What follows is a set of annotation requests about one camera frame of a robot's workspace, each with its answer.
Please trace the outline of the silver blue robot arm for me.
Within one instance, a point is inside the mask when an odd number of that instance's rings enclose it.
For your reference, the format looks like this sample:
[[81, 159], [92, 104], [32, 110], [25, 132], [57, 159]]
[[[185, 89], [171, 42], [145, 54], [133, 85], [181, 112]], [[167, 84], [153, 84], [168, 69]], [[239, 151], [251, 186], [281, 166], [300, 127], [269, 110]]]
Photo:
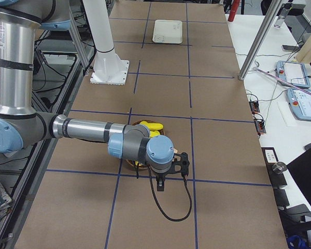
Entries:
[[69, 1], [0, 1], [0, 153], [68, 137], [105, 143], [110, 155], [146, 165], [156, 176], [153, 191], [164, 190], [168, 174], [180, 173], [187, 179], [188, 155], [175, 153], [167, 136], [151, 137], [143, 124], [80, 120], [33, 109], [35, 31], [69, 27]]

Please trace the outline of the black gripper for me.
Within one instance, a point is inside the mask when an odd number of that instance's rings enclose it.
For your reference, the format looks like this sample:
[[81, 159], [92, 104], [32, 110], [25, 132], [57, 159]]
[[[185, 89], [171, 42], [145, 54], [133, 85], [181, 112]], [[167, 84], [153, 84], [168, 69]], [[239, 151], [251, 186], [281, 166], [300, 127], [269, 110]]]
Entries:
[[164, 173], [157, 173], [157, 191], [164, 191], [164, 181], [168, 174], [178, 174], [180, 173], [183, 181], [186, 182], [189, 175], [189, 159], [187, 153], [177, 154], [174, 153], [174, 158], [171, 165]]

